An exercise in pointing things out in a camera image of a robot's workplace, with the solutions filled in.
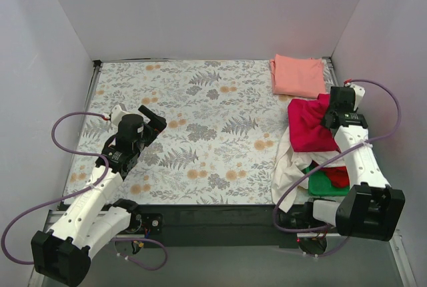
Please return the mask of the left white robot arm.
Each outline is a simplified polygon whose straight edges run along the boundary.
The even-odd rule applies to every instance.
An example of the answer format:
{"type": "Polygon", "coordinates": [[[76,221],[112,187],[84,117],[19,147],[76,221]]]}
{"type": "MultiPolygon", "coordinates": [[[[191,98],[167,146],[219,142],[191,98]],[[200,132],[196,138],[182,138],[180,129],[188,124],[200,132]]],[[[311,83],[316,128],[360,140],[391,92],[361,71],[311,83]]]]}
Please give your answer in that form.
{"type": "Polygon", "coordinates": [[[165,118],[146,106],[129,113],[121,104],[103,116],[117,127],[107,139],[87,181],[85,192],[46,232],[31,240],[34,269],[66,286],[78,286],[94,256],[121,232],[145,237],[159,229],[157,216],[144,216],[136,202],[120,199],[99,213],[136,166],[142,151],[166,128],[165,118]]]}

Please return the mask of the magenta red t shirt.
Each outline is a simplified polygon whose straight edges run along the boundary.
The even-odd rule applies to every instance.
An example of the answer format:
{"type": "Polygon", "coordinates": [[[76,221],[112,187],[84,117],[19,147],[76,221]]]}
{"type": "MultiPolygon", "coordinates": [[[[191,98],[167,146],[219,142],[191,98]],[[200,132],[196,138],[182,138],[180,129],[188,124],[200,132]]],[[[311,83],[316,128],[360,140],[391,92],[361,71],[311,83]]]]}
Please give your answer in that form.
{"type": "Polygon", "coordinates": [[[295,152],[334,152],[338,145],[321,122],[329,106],[330,95],[317,99],[293,99],[288,106],[290,143],[295,152]]]}

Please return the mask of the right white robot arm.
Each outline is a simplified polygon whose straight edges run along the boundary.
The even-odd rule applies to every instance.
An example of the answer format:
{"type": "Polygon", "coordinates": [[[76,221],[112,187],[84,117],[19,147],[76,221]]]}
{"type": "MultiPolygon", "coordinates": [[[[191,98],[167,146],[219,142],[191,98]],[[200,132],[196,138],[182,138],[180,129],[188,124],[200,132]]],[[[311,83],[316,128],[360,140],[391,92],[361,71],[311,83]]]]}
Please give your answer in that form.
{"type": "Polygon", "coordinates": [[[325,224],[342,236],[388,241],[402,213],[405,197],[391,187],[377,164],[368,141],[368,124],[357,112],[364,88],[355,84],[332,87],[322,125],[334,134],[343,153],[350,190],[341,202],[315,200],[302,214],[302,225],[317,232],[325,224]]]}

